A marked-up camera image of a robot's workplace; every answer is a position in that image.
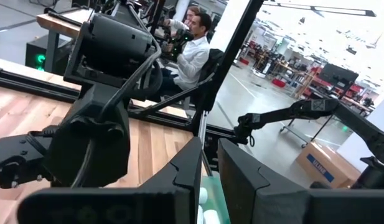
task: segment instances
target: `wooden table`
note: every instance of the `wooden table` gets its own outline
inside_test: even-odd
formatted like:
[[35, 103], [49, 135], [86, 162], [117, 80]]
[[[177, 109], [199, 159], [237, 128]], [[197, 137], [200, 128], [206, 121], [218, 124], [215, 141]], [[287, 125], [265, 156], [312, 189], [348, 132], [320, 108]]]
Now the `wooden table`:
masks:
[[[79, 9], [77, 11], [64, 13], [62, 15], [74, 21], [83, 23], [88, 20], [91, 13], [92, 9]], [[78, 36], [80, 28], [75, 25], [71, 25], [67, 22], [64, 22], [60, 19], [53, 18], [48, 14], [38, 15], [37, 22], [42, 28], [49, 30], [48, 46], [45, 59], [45, 71], [52, 72], [54, 69], [56, 50], [59, 42], [59, 34], [71, 38], [76, 38]]]
[[291, 68], [290, 66], [288, 65], [285, 65], [284, 63], [282, 62], [278, 62], [279, 63], [279, 66], [282, 67], [283, 69], [285, 70], [290, 70], [291, 72], [295, 73], [297, 72], [297, 70], [295, 70], [294, 68]]
[[358, 109], [360, 109], [360, 114], [362, 114], [364, 111], [367, 111], [369, 113], [371, 113], [373, 111], [372, 109], [367, 108], [366, 106], [361, 105], [360, 103], [358, 103], [355, 100], [352, 100], [348, 97], [343, 97], [341, 100], [346, 102], [346, 103], [350, 103], [350, 104], [356, 106]]
[[313, 78], [313, 73], [305, 73], [305, 78], [302, 81], [301, 86], [296, 88], [296, 91], [294, 92], [292, 97], [299, 100], [305, 90], [309, 87], [309, 85], [311, 85]]
[[[63, 77], [1, 59], [0, 67], [9, 72], [20, 73], [58, 85], [80, 88], [75, 84], [63, 81]], [[152, 104], [148, 101], [134, 101], [134, 103], [141, 106]], [[25, 134], [30, 130], [41, 130], [50, 124], [59, 124], [70, 106], [68, 103], [0, 87], [0, 138]], [[166, 113], [185, 116], [185, 112], [177, 108], [167, 107], [163, 110]], [[130, 119], [129, 128], [131, 152], [128, 174], [110, 184], [109, 187], [137, 187], [143, 184], [161, 170], [193, 137], [186, 131], [135, 119]], [[205, 175], [204, 167], [202, 168], [202, 174]], [[30, 193], [48, 186], [49, 183], [43, 180], [23, 184], [16, 189], [0, 189], [0, 224], [17, 223], [15, 214], [18, 201]]]
[[276, 64], [274, 65], [274, 68], [273, 68], [273, 70], [271, 72], [271, 75], [274, 76], [274, 77], [276, 77], [276, 75], [281, 74], [283, 72], [284, 68], [286, 68], [286, 69], [289, 68], [287, 65], [283, 65], [283, 63], [280, 62], [279, 60], [276, 60], [275, 63]]

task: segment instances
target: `man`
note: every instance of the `man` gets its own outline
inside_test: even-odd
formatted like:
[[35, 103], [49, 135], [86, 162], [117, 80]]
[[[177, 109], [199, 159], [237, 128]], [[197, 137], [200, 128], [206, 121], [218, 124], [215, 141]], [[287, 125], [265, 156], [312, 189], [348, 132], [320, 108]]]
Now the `man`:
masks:
[[184, 51], [177, 58], [178, 74], [172, 77], [163, 69], [162, 85], [153, 101], [160, 101], [159, 97], [166, 92], [180, 93], [196, 86], [199, 81], [200, 71], [208, 60], [210, 44], [206, 34], [211, 28], [211, 17], [206, 13], [196, 14], [191, 18], [189, 30], [194, 39], [186, 43]]
[[197, 6], [190, 6], [186, 11], [186, 20], [185, 22], [177, 21], [175, 19], [166, 19], [164, 21], [165, 26], [171, 26], [175, 29], [189, 29], [189, 25], [192, 22], [192, 18], [200, 13], [200, 9]]

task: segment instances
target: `robotic arm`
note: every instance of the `robotic arm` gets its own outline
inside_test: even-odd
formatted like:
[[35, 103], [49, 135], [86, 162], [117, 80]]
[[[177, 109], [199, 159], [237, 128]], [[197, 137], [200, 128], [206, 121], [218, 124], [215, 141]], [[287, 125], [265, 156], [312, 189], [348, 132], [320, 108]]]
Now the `robotic arm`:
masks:
[[288, 119], [318, 119], [330, 115], [338, 117], [360, 136], [374, 155], [374, 157], [361, 158], [361, 161], [369, 166], [354, 187], [384, 188], [384, 131], [353, 112], [339, 100], [301, 100], [281, 110], [263, 114], [248, 113], [238, 118], [239, 125], [234, 128], [234, 132], [246, 144], [253, 130], [261, 129], [268, 123]]

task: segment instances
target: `blue label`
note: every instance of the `blue label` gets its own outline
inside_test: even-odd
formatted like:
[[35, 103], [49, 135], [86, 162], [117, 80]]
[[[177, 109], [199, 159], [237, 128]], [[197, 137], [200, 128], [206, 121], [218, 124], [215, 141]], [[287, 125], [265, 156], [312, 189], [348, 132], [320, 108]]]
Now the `blue label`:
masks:
[[309, 160], [309, 162], [311, 162], [311, 164], [331, 183], [333, 180], [334, 180], [334, 177], [333, 175], [331, 175], [329, 173], [329, 171], [327, 171], [324, 166], [322, 166], [322, 164], [317, 161], [315, 159], [314, 156], [312, 156], [311, 154], [308, 154], [307, 156], [307, 159]]

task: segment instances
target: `white shirt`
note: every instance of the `white shirt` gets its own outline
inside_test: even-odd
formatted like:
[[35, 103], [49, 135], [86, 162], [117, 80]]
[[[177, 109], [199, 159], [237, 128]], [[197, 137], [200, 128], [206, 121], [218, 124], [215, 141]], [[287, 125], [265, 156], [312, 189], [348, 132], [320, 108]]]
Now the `white shirt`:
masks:
[[184, 51], [177, 58], [178, 77], [174, 79], [175, 84], [183, 90], [195, 87], [209, 55], [210, 44], [205, 36], [186, 43]]
[[176, 21], [174, 19], [169, 20], [169, 25], [175, 29], [187, 29], [187, 30], [189, 30], [189, 27], [186, 24], [184, 24], [181, 21]]

